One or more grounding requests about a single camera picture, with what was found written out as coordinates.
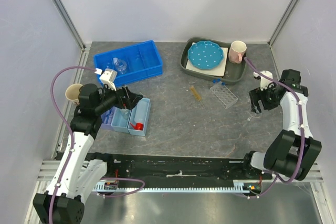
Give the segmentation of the dropper bottle white cap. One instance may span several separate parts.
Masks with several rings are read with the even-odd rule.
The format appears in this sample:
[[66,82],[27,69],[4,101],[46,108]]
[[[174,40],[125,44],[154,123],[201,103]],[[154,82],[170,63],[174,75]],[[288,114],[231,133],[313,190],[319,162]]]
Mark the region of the dropper bottle white cap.
[[129,72],[128,64],[126,61],[119,59],[117,57],[113,58],[114,69],[118,74],[126,74]]

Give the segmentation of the clear safety goggles blue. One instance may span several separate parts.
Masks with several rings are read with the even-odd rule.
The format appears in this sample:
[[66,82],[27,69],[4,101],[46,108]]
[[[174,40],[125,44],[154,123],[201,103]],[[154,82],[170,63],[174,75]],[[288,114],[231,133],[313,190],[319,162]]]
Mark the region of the clear safety goggles blue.
[[104,124],[111,124],[112,119],[114,117],[115,109],[111,109],[107,111],[103,117],[103,123]]

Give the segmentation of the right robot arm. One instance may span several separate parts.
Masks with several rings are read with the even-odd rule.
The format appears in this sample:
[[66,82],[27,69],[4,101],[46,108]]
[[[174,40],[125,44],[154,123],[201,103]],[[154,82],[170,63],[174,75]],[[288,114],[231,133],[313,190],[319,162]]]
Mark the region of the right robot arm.
[[251,179],[259,171],[269,170],[290,180],[302,181],[322,149],[308,124],[308,89],[301,85],[300,72],[292,69],[284,70],[279,81],[274,80],[269,71],[255,71],[254,78],[260,80],[260,86],[249,92],[251,111],[259,114],[280,106],[283,129],[266,152],[247,153],[240,172]]

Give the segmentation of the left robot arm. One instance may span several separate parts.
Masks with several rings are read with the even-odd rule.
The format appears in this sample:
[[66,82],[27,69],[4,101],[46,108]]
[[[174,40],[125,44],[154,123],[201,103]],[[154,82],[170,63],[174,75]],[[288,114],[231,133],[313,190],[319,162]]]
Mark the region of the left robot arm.
[[113,107],[132,110],[143,98],[128,87],[112,90],[85,84],[79,89],[79,104],[67,125],[69,138],[58,169],[44,193],[37,193],[33,206],[42,223],[81,223],[85,203],[101,178],[111,178],[115,165],[93,159],[83,163],[102,124],[102,114]]

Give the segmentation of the small glass beaker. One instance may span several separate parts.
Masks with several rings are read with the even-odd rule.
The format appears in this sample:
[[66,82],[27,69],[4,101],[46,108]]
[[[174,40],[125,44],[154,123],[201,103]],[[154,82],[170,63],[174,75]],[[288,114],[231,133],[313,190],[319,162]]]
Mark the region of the small glass beaker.
[[120,109],[120,113],[125,120],[129,118],[130,112],[131,110],[129,109]]

